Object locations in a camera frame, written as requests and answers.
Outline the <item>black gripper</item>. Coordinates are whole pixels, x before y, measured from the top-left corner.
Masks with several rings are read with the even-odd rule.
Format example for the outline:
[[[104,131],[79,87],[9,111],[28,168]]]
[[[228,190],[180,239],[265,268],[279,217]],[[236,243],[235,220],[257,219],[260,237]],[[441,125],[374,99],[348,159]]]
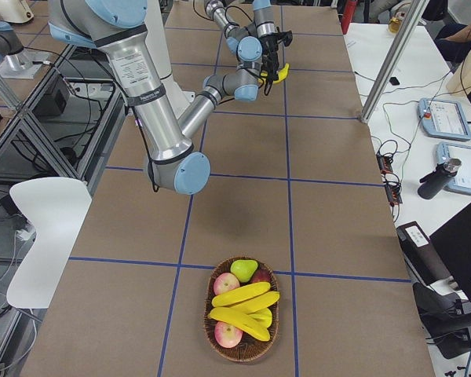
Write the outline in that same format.
[[[269,95],[271,84],[279,79],[279,44],[288,47],[293,41],[292,31],[279,31],[258,37],[263,49],[263,61],[261,66],[261,86],[264,88],[264,95]]]

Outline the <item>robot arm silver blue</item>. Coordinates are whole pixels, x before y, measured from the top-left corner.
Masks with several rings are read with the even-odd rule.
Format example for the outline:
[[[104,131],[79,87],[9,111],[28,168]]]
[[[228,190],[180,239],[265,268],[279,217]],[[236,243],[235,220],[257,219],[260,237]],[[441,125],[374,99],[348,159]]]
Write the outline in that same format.
[[[274,30],[270,2],[253,3],[256,25],[234,47],[236,72],[206,78],[181,116],[175,116],[157,72],[158,54],[149,53],[146,46],[145,17],[152,11],[146,1],[50,1],[48,9],[55,39],[106,54],[126,103],[136,111],[152,145],[146,167],[152,183],[185,195],[201,191],[210,176],[210,162],[195,151],[191,137],[224,97],[256,100],[262,41]]]
[[[288,76],[289,64],[279,62],[279,48],[293,41],[291,31],[276,26],[270,1],[252,2],[252,14],[230,1],[205,1],[206,18],[222,31],[226,46],[237,59],[235,72],[212,76],[205,86],[221,97],[251,102],[258,92],[268,95]]]

